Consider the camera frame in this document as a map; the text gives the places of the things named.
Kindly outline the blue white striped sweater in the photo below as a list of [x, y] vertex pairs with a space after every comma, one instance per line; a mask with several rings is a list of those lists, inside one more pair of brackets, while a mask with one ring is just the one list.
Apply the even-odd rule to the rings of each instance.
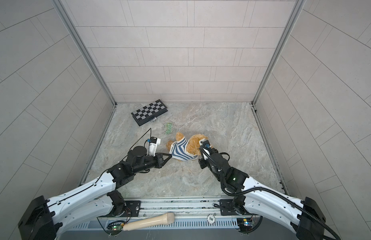
[[186, 137], [171, 143], [169, 153], [172, 155], [172, 158], [184, 162], [196, 160], [198, 155], [191, 154], [187, 151], [189, 143], [190, 141]]

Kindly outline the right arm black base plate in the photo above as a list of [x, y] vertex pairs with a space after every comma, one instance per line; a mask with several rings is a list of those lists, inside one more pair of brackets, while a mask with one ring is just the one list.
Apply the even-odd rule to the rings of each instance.
[[240, 218], [245, 217], [262, 218], [262, 216], [256, 214], [251, 213], [241, 214], [237, 212], [234, 208], [232, 199], [220, 199], [218, 203], [214, 204], [214, 207], [220, 211], [221, 216], [239, 216]]

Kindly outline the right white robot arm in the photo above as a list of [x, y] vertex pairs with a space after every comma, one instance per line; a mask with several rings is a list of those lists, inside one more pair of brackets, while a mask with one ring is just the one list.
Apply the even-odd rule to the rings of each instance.
[[224, 154], [210, 146], [201, 146], [200, 151], [201, 168], [209, 168], [220, 182], [222, 191], [233, 197], [238, 214], [267, 218], [295, 233], [299, 240], [324, 239], [326, 218], [313, 199], [287, 196], [261, 184], [231, 167]]

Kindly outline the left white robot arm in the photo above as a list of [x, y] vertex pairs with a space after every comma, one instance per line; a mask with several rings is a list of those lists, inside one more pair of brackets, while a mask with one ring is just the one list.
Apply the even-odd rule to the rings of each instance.
[[171, 157], [166, 153], [149, 155], [145, 147], [137, 146], [96, 179], [49, 199], [44, 196], [33, 199], [18, 222], [21, 239], [54, 240], [93, 218], [122, 215], [125, 200], [118, 189], [131, 182], [137, 173], [162, 168]]

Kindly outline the brown teddy bear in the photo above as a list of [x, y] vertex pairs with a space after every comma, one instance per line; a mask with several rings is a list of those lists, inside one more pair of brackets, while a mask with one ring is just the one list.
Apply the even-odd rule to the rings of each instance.
[[[179, 141], [181, 140], [183, 137], [185, 137], [182, 133], [178, 132], [176, 133], [176, 136], [175, 136], [175, 141]], [[201, 156], [201, 152], [200, 152], [200, 144], [199, 144], [199, 141], [201, 139], [209, 139], [207, 136], [205, 135], [202, 135], [202, 134], [196, 134], [196, 135], [193, 135], [191, 136], [188, 140], [190, 141], [190, 143], [188, 144], [187, 146], [187, 151], [191, 154], [194, 154], [194, 155], [198, 155], [198, 157]], [[170, 145], [171, 143], [175, 142], [175, 141], [168, 141], [166, 143], [166, 148], [167, 150], [169, 151], [170, 149]]]

